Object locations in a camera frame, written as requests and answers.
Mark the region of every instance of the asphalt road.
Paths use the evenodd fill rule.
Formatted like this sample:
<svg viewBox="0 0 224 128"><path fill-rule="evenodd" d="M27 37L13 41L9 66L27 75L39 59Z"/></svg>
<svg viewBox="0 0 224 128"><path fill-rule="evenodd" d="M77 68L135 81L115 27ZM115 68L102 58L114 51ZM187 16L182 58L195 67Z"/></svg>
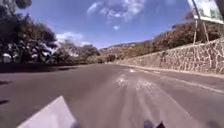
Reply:
<svg viewBox="0 0 224 128"><path fill-rule="evenodd" d="M224 128L224 79L118 65L0 74L0 128L61 95L82 128Z"/></svg>

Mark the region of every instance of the cloud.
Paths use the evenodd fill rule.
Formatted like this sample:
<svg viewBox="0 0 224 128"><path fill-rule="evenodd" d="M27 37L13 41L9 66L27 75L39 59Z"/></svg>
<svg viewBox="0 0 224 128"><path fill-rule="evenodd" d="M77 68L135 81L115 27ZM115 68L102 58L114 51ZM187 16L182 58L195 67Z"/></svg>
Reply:
<svg viewBox="0 0 224 128"><path fill-rule="evenodd" d="M176 0L166 0L166 4L168 6L174 6L176 5L177 1Z"/></svg>
<svg viewBox="0 0 224 128"><path fill-rule="evenodd" d="M84 36L80 33L64 32L56 35L57 43L64 42L65 40L72 41L76 46L83 46L91 44L84 40Z"/></svg>
<svg viewBox="0 0 224 128"><path fill-rule="evenodd" d="M98 8L99 14L104 15L107 20L119 18L124 21L129 21L144 9L146 0L116 0L113 2L107 1L97 3L98 4L93 3L87 12L96 11L96 8Z"/></svg>
<svg viewBox="0 0 224 128"><path fill-rule="evenodd" d="M114 30L119 30L119 29L120 29L120 26L115 25L115 26L113 27L113 29L114 29Z"/></svg>
<svg viewBox="0 0 224 128"><path fill-rule="evenodd" d="M87 10L87 14L91 14L97 10L97 8L102 5L102 2L93 3Z"/></svg>

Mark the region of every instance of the stone wall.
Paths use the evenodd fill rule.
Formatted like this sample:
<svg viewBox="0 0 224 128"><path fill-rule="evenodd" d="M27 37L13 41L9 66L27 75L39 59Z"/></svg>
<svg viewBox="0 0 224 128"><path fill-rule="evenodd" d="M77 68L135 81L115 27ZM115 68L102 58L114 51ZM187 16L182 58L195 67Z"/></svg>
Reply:
<svg viewBox="0 0 224 128"><path fill-rule="evenodd" d="M224 39L117 61L116 64L224 74Z"/></svg>

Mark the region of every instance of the sky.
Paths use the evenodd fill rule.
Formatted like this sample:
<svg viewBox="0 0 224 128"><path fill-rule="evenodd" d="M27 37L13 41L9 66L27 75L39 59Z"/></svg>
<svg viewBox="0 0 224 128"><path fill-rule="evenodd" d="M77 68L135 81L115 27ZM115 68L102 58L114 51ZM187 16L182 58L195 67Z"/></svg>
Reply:
<svg viewBox="0 0 224 128"><path fill-rule="evenodd" d="M48 25L59 41L105 48L153 39L189 11L187 0L33 0L17 12Z"/></svg>

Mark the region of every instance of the hillside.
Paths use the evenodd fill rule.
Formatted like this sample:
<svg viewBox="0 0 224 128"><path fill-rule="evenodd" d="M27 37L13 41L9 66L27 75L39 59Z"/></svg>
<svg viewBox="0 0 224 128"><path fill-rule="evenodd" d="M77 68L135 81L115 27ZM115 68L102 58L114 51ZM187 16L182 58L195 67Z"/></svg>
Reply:
<svg viewBox="0 0 224 128"><path fill-rule="evenodd" d="M220 37L218 25L206 23L206 27L210 41ZM194 22L176 24L172 26L170 31L159 34L153 40L114 45L108 48L100 49L100 54L104 57L114 55L116 59L120 60L164 51L175 47L192 44L194 33ZM206 39L200 29L197 30L197 33L198 36L196 41L206 42Z"/></svg>

